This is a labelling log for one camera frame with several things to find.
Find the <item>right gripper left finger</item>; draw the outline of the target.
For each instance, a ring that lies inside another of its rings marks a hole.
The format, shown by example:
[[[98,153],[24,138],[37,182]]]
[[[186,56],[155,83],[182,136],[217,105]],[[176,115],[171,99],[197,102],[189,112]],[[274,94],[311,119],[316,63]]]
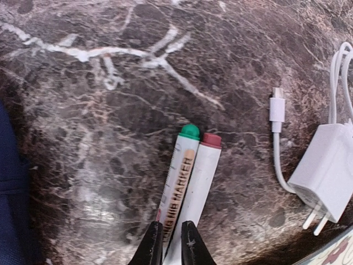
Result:
[[[163,225],[151,222],[128,265],[161,265],[163,254]]]

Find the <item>navy blue student backpack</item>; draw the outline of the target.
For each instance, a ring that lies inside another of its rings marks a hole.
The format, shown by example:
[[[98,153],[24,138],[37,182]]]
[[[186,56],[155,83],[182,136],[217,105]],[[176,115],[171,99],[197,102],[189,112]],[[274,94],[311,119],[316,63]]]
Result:
[[[28,165],[4,105],[1,105],[1,264],[36,263],[29,222]]]

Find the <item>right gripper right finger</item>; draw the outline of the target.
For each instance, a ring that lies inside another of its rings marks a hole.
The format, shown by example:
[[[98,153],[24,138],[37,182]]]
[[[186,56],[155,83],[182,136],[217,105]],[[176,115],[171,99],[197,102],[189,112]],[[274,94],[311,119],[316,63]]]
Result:
[[[192,221],[182,223],[181,263],[182,265],[216,265]]]

